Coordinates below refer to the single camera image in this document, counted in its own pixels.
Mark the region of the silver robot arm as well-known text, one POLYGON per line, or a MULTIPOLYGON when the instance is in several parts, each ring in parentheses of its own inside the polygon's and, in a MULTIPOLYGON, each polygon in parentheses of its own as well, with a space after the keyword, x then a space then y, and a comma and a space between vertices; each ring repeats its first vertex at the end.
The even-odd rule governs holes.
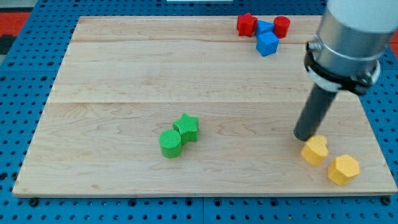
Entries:
POLYGON ((379 58, 397 31, 397 0, 328 0, 304 59, 317 86, 364 95, 378 80, 379 58))

